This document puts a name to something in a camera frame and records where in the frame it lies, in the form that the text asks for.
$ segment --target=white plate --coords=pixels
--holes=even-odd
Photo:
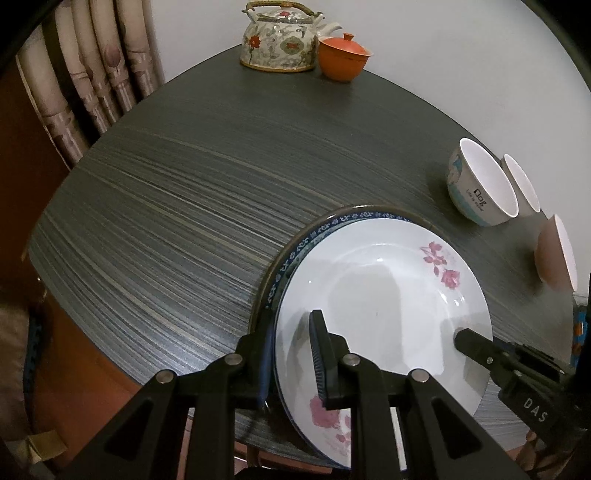
[[[284,407],[311,445],[350,466],[349,410],[324,411],[317,398],[308,336],[314,309],[352,352],[392,372],[424,368],[476,411],[489,374],[454,348],[453,334],[470,327],[492,339],[491,319],[476,277],[434,233],[387,218],[346,225],[307,254],[281,300],[275,373]]]

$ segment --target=teapot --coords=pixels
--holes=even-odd
[[[256,7],[279,7],[256,13]],[[265,72],[304,72],[314,68],[318,37],[342,28],[320,25],[322,12],[296,2],[248,2],[242,10],[251,23],[242,38],[240,63]]]

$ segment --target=screw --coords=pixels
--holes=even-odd
[[[161,370],[156,374],[156,382],[158,383],[169,383],[174,378],[174,372],[172,370]]]
[[[343,355],[341,361],[350,367],[356,367],[361,363],[359,355],[355,355],[354,353],[347,353],[347,355]]]
[[[229,353],[224,357],[224,361],[228,365],[240,365],[242,363],[242,355],[239,353]]]
[[[413,380],[419,383],[425,383],[427,380],[429,380],[429,373],[422,368],[416,368],[411,372],[410,376],[413,378]]]

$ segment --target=orange cup lid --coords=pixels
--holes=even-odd
[[[343,38],[329,37],[323,38],[321,42],[330,47],[338,48],[339,50],[356,53],[357,55],[371,55],[371,52],[363,48],[357,42],[353,41],[354,35],[351,33],[343,33]]]

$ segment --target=table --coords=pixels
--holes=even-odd
[[[469,132],[368,72],[261,73],[227,50],[183,73],[86,153],[39,220],[30,257],[62,308],[140,383],[203,369],[248,328],[265,270],[315,218],[394,204],[445,232],[478,278],[493,334],[568,359],[571,296],[535,272],[543,213],[481,228],[452,205]],[[476,418],[505,448],[527,428],[489,385]],[[289,425],[238,413],[236,437],[326,465]]]

